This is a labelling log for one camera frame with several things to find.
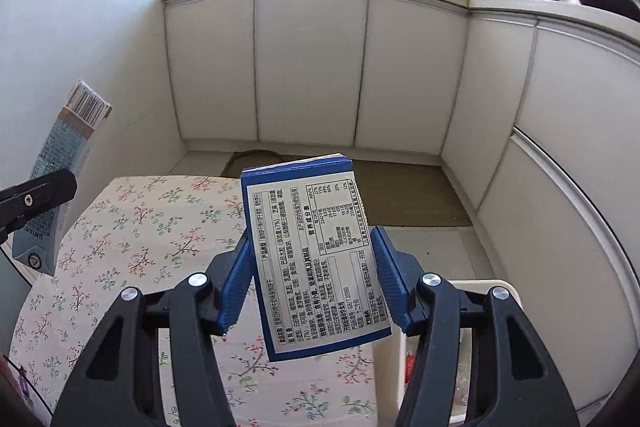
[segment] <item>floral pattern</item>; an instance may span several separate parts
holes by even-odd
[[[54,409],[82,348],[123,288],[172,288],[235,247],[244,226],[238,180],[114,180],[65,235],[55,277],[40,275],[31,289],[15,325],[12,360]],[[371,347],[270,362],[253,282],[238,323],[213,341],[238,426],[376,424]],[[168,331],[160,331],[165,421],[179,426],[169,342]]]

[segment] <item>cabinet door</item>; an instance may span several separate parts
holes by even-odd
[[[260,140],[353,144],[367,0],[256,0]]]
[[[511,134],[533,40],[534,21],[473,18],[442,158],[476,208]]]
[[[356,146],[440,154],[466,28],[459,10],[369,0]]]
[[[640,271],[640,54],[541,23],[518,120],[603,213]]]
[[[579,409],[617,386],[638,349],[638,284],[560,172],[514,136],[478,216]]]
[[[257,139],[254,0],[177,2],[166,36],[182,139]]]

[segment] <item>brown mat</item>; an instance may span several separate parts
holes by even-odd
[[[234,153],[222,176],[239,178],[242,169],[298,160],[306,156],[268,151]],[[441,167],[353,160],[370,225],[388,227],[466,227],[465,209]]]

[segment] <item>floor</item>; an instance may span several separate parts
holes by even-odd
[[[219,176],[229,158],[227,152],[191,151],[169,174]],[[425,271],[449,280],[495,278],[473,227],[385,228],[395,247],[414,254]]]

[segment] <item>white label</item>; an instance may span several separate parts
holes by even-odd
[[[248,186],[276,353],[389,327],[353,172]]]

